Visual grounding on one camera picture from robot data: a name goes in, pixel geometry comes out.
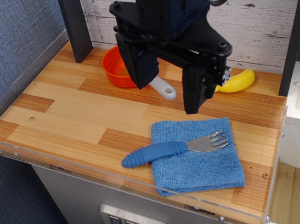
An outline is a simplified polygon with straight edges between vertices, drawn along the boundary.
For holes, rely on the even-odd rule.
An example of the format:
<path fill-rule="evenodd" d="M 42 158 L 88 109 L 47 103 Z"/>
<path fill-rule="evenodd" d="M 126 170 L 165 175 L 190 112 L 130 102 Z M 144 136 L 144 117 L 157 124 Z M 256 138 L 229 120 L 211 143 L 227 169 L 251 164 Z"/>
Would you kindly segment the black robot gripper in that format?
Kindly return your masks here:
<path fill-rule="evenodd" d="M 216 85 L 230 78 L 231 44 L 208 23 L 211 6 L 226 0 L 115 1 L 116 40 L 133 83 L 143 89 L 159 74 L 158 59 L 183 69 L 184 109 L 197 114 Z"/>

